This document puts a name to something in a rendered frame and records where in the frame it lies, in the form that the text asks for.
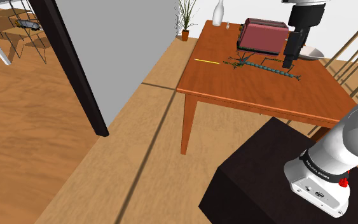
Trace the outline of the dark robot stand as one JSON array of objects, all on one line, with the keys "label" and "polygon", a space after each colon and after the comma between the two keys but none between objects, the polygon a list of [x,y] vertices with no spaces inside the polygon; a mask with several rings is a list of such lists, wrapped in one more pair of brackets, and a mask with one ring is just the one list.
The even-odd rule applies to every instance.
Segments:
[{"label": "dark robot stand", "polygon": [[271,118],[216,170],[199,208],[212,224],[358,224],[358,168],[347,212],[333,218],[291,191],[284,164],[315,141]]}]

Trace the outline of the pink toaster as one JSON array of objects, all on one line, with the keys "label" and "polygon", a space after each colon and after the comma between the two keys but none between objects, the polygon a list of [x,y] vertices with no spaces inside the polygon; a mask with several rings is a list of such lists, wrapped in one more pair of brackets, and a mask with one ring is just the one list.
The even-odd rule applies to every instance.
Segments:
[{"label": "pink toaster", "polygon": [[266,55],[279,55],[289,28],[284,22],[247,18],[240,31],[237,49]]}]

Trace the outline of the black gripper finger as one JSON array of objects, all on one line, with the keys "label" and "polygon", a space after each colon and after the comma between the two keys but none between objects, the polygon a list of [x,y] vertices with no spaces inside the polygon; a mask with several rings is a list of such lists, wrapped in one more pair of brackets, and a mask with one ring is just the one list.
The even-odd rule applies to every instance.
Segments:
[{"label": "black gripper finger", "polygon": [[285,59],[283,61],[282,67],[289,69],[292,66],[292,62],[294,60],[294,56],[293,55],[286,55]]}]

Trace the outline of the brown wooden table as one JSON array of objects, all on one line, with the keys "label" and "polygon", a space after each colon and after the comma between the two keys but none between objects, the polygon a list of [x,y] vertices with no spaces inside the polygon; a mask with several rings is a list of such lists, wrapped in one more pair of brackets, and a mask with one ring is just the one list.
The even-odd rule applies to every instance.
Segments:
[{"label": "brown wooden table", "polygon": [[188,147],[197,102],[317,125],[321,137],[356,105],[318,60],[295,60],[284,75],[250,65],[234,68],[229,58],[237,57],[239,27],[205,22],[176,88],[185,95],[181,154]]}]

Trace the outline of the potted green plant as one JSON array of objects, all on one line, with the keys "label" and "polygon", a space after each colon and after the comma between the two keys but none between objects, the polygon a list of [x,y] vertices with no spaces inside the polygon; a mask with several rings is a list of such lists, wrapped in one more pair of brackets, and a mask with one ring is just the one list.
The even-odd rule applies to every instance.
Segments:
[{"label": "potted green plant", "polygon": [[178,0],[179,5],[179,30],[181,30],[181,36],[183,41],[188,40],[189,30],[188,28],[193,26],[194,23],[191,23],[193,18],[193,7],[196,3],[196,0]]}]

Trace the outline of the white bowl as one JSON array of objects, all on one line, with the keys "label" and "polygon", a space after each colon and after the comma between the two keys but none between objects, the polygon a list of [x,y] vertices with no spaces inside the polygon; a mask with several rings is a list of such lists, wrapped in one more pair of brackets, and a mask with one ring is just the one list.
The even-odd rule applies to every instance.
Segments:
[{"label": "white bowl", "polygon": [[319,60],[324,58],[324,54],[311,46],[303,46],[299,53],[299,58],[306,60]]}]

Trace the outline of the light wooden chair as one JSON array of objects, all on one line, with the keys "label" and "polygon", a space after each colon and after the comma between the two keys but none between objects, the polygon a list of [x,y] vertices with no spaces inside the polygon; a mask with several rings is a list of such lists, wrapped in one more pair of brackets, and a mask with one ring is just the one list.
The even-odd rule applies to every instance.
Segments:
[{"label": "light wooden chair", "polygon": [[[331,64],[338,59],[338,57],[358,38],[358,31],[338,50],[335,55],[329,59],[325,64],[324,67],[329,69]],[[352,56],[337,70],[333,70],[333,78],[340,84],[340,86],[344,86],[346,82],[358,71],[358,48],[352,54]],[[350,97],[354,98],[358,94],[358,86],[355,90],[351,91]],[[311,131],[307,134],[311,137],[321,137],[322,134],[322,127],[314,126]]]}]

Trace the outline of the white bottle vase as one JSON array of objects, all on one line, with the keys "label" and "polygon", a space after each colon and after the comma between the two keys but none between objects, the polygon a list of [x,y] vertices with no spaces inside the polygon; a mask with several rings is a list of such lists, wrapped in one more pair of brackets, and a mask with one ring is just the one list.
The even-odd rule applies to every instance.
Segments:
[{"label": "white bottle vase", "polygon": [[224,16],[224,0],[219,0],[214,8],[213,16],[212,16],[212,25],[220,26],[221,22],[223,21]]}]

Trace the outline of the black door frame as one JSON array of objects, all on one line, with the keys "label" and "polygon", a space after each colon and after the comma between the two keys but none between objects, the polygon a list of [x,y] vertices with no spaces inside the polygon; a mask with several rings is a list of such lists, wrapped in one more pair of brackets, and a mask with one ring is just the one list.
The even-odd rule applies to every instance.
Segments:
[{"label": "black door frame", "polygon": [[29,0],[95,134],[109,131],[55,0]]}]

